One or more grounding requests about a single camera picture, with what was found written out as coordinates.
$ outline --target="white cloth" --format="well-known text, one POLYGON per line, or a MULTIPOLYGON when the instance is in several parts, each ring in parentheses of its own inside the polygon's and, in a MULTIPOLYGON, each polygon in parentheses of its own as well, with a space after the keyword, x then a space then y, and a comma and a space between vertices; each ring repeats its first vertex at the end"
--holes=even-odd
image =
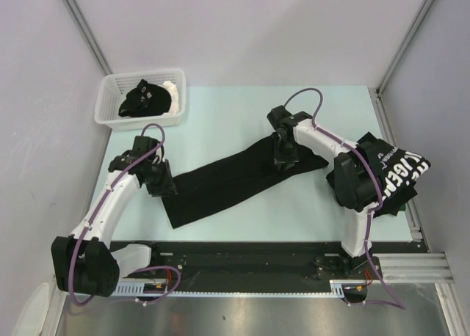
POLYGON ((166 90, 168 90, 168 92, 170 93, 170 96, 171 96, 170 109, 168 110, 168 112, 165 112, 164 114, 177 114, 179 112, 178 88, 171 81, 164 81, 162 83, 162 87, 164 87, 166 90))

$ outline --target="black cloth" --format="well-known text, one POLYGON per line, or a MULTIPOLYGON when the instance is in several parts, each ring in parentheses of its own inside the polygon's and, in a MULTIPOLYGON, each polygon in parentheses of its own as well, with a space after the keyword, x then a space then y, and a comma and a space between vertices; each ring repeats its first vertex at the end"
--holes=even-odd
POLYGON ((235 206, 293 175, 328 165, 324 158, 301 146, 300 161, 278 172, 274 166, 274 135, 241 153, 173 178, 178 195, 162 198, 173 228, 235 206))
POLYGON ((142 79, 137 88, 126 94, 126 99, 119 107, 119 116, 159 116, 168 112, 170 106, 171 95, 168 90, 142 79))
MULTIPOLYGON (((387 213, 396 216, 400 208, 417 195, 416 179, 431 167, 430 162, 421 155, 377 139, 371 133, 358 140, 357 148, 371 167, 383 194, 383 206, 375 216, 387 213)), ((334 171, 328 173, 327 181, 334 189, 334 171)))

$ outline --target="white wall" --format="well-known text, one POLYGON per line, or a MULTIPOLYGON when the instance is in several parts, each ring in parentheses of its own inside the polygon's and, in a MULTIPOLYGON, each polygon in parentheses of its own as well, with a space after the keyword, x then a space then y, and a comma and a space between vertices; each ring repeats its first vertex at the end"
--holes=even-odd
POLYGON ((470 5, 438 0, 384 95, 399 145, 426 156, 424 233, 444 251, 470 312, 470 5))
POLYGON ((50 247, 83 216, 108 130, 102 75, 61 0, 0 0, 0 334, 54 272, 50 247))
POLYGON ((78 0, 115 72, 376 87, 423 0, 78 0))

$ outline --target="plastic basket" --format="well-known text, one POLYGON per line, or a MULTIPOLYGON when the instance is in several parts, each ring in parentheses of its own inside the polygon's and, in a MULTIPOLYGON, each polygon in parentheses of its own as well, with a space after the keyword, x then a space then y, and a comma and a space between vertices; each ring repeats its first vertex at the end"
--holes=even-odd
POLYGON ((186 110, 186 78, 178 69, 148 70, 145 72, 110 74, 103 78, 95 106, 95 121, 107 125, 113 130, 139 129, 149 123, 158 123, 165 127, 179 125, 186 110), (152 84, 171 81, 176 84, 179 94, 180 110, 177 114, 163 114, 151 117, 119 117, 119 107, 126 99, 129 90, 134 89, 141 79, 152 84))

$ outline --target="light blue table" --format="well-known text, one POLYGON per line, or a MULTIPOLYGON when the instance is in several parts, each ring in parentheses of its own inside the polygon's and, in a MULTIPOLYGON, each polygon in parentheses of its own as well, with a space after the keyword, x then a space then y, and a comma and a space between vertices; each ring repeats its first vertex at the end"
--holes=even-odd
MULTIPOLYGON (((183 122, 167 127, 165 155, 173 175, 238 153, 272 133, 266 119, 300 87, 190 87, 183 122)), ((351 140, 367 131, 380 136, 369 92, 364 86, 320 87, 325 102, 319 124, 351 140)), ((289 111, 313 112, 318 97, 299 95, 289 111)), ((104 185, 109 162, 130 149, 136 131, 113 131, 95 190, 104 185)), ((157 129, 148 135, 161 139, 157 129)), ((336 204, 320 169, 294 176, 213 216, 173 229, 159 198, 142 188, 117 225, 113 240, 153 241, 340 241, 344 209, 336 204)), ((405 214, 382 216, 372 224, 373 241, 411 241, 405 214)))

